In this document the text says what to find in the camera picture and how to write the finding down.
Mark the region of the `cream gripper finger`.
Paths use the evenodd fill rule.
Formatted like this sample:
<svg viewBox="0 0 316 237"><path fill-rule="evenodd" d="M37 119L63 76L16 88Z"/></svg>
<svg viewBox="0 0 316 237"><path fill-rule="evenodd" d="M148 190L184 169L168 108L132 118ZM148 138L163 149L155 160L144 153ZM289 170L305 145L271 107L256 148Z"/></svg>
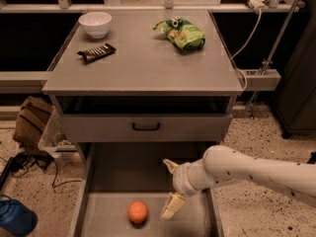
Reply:
<svg viewBox="0 0 316 237"><path fill-rule="evenodd" d="M177 163L171 161L170 159L164 159L163 163L167 166L167 169L171 174L174 174L179 167Z"/></svg>
<svg viewBox="0 0 316 237"><path fill-rule="evenodd" d="M185 204L187 200L178 193L169 193L161 211L163 219L171 219Z"/></svg>

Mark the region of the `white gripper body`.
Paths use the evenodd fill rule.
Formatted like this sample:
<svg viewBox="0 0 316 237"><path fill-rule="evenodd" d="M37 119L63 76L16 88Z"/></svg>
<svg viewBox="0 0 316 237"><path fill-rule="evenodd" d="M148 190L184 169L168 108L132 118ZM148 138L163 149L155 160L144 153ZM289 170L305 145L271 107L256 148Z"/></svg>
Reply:
<svg viewBox="0 0 316 237"><path fill-rule="evenodd" d="M173 187L183 197L192 197L198 194L189 181L189 163L179 165L173 174Z"/></svg>

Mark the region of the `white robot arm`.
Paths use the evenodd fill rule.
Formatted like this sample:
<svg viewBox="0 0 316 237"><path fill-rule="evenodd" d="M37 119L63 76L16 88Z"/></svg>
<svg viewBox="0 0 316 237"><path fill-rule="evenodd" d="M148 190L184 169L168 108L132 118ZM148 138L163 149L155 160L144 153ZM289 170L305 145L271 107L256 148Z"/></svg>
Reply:
<svg viewBox="0 0 316 237"><path fill-rule="evenodd" d="M163 163L173 175L175 192L169 194L161 216L171 219L201 191L250 181L310 206L316 205L316 165L256 158L223 145L209 147L201 159Z"/></svg>

